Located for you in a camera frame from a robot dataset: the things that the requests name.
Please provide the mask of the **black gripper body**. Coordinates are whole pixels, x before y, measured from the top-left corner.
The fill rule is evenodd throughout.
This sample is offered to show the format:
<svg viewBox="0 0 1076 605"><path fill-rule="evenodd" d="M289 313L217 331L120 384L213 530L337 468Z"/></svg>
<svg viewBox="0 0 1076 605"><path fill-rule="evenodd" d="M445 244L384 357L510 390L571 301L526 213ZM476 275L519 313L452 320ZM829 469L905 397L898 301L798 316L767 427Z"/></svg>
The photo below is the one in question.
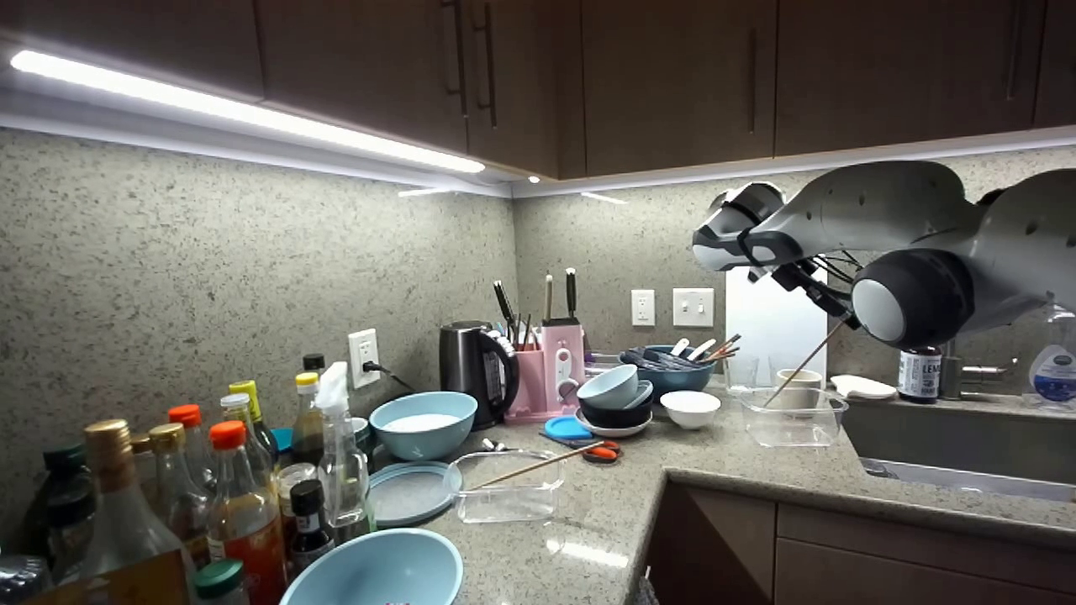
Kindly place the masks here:
<svg viewBox="0 0 1076 605"><path fill-rule="evenodd" d="M814 275L814 264L811 264L806 258L778 264L778 267L771 271L771 280L774 280L778 287L783 287L786 291L799 289L799 291L804 291L817 309L824 309L830 320L842 320L842 323L849 323L851 329L858 329L858 320L856 320L856 309L851 309L851 294L830 289L829 283L822 283L822 280Z"/></svg>

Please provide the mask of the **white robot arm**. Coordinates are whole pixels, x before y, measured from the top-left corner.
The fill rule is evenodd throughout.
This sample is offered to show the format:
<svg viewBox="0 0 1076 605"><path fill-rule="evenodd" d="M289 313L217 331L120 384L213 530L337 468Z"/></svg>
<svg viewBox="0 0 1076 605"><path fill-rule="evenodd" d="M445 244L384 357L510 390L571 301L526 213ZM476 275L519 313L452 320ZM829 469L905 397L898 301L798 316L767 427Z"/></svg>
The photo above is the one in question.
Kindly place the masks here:
<svg viewBox="0 0 1076 605"><path fill-rule="evenodd" d="M714 200L688 248L714 271L752 267L894 348L1076 307L1076 171L966 197L935 161L869 161L795 197L752 182Z"/></svg>

